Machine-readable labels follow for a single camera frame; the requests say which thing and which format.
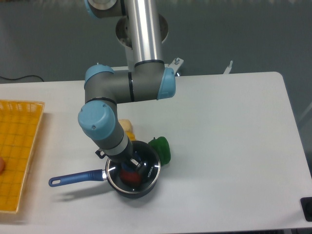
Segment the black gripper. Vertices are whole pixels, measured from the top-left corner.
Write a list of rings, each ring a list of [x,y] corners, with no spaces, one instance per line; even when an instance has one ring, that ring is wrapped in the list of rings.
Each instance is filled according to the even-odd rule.
[[[118,154],[109,153],[108,151],[105,152],[108,158],[114,163],[123,163],[123,162],[130,162],[136,167],[136,172],[139,175],[144,175],[146,173],[146,161],[142,160],[141,162],[137,161],[136,159],[132,158],[133,155],[133,145],[131,141],[128,141],[127,146]]]

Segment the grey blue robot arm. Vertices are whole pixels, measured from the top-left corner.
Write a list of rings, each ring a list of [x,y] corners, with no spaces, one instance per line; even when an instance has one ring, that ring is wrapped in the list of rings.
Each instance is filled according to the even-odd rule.
[[[139,165],[133,145],[117,118],[117,105],[171,98],[176,92],[175,72],[162,54],[159,14],[154,0],[88,0],[97,18],[124,16],[133,65],[127,72],[94,65],[85,75],[85,104],[78,114],[83,132],[115,163]]]

